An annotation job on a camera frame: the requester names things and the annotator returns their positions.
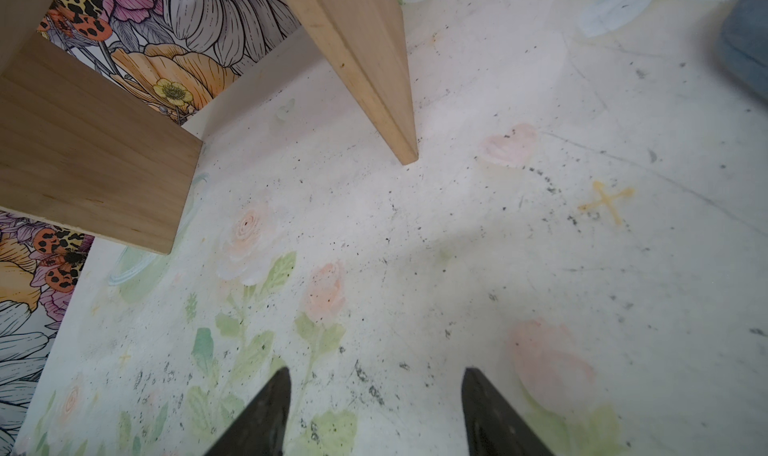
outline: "wooden plank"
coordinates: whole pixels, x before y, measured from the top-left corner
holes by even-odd
[[[168,254],[202,142],[35,32],[0,77],[0,206]]]
[[[397,0],[286,0],[403,164],[418,159]]]
[[[53,0],[0,0],[0,74],[45,16]]]

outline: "light green leaf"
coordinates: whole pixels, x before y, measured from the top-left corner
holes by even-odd
[[[304,312],[296,318],[293,325],[296,327],[296,332],[299,333],[299,336],[311,345],[315,342],[317,334],[320,332],[317,325]]]
[[[69,456],[69,451],[72,451],[72,442],[67,441],[64,443],[64,447],[58,452],[58,456]]]
[[[240,322],[222,312],[216,315],[216,327],[222,336],[228,338],[236,338],[240,334]]]
[[[283,359],[278,355],[272,356],[272,361],[270,362],[270,378],[272,378],[276,372],[281,370],[287,366],[286,362],[283,361]]]
[[[187,392],[184,403],[192,432],[198,438],[210,439],[214,425],[210,416],[208,395],[200,389],[200,386],[192,386]]]
[[[296,266],[296,251],[291,251],[278,258],[270,269],[264,285],[261,287],[261,295],[265,295],[275,289],[282,288],[288,281],[293,268]]]
[[[197,329],[194,346],[192,347],[192,356],[203,374],[214,385],[218,384],[219,363],[214,359],[214,339],[210,336],[210,329]]]
[[[229,426],[238,414],[243,412],[245,409],[245,402],[234,394],[228,394],[221,400],[219,406],[221,409],[221,417],[224,419],[224,425]]]
[[[272,331],[264,331],[260,335],[254,336],[248,346],[245,346],[237,353],[237,358],[230,374],[230,380],[232,382],[240,382],[253,377],[259,371],[261,365],[264,364],[266,356],[272,351],[272,341],[274,338],[275,333]]]
[[[130,442],[130,414],[123,411],[120,412],[120,419],[118,420],[118,447],[120,451],[128,449],[128,443]]]
[[[51,399],[48,400],[48,407],[45,409],[45,413],[47,414],[49,411],[51,411],[51,407],[53,406],[53,401],[56,399],[56,391],[51,394]]]
[[[243,303],[248,302],[256,294],[256,285],[243,286]]]
[[[604,404],[595,409],[584,426],[571,426],[580,456],[616,456],[627,448],[618,442],[621,432],[613,407]]]
[[[46,440],[48,439],[48,433],[43,433],[43,436],[40,438],[40,441],[38,441],[38,451],[43,449],[43,445],[45,444]]]
[[[320,336],[320,354],[324,355],[327,352],[337,350],[345,332],[344,326],[339,323],[323,331],[322,336]]]
[[[326,412],[315,416],[299,437],[299,445],[305,456],[349,456],[355,444],[357,416],[344,410]]]
[[[195,316],[197,316],[197,295],[190,293],[187,297],[187,305],[184,307],[187,313],[187,322],[192,322]]]
[[[85,454],[85,447],[88,446],[88,440],[83,441],[78,447],[78,450],[74,452],[74,456],[83,456]]]
[[[163,404],[163,407],[160,408],[160,413],[158,414],[158,418],[154,420],[154,426],[152,427],[152,432],[149,436],[149,441],[155,442],[158,440],[160,435],[163,433],[163,426],[165,426],[165,420],[168,418],[168,403]]]
[[[553,453],[564,454],[571,450],[568,427],[562,417],[540,410],[527,413],[524,419]]]

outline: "blue object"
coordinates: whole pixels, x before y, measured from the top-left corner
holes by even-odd
[[[715,51],[728,71],[768,99],[768,0],[739,0]]]

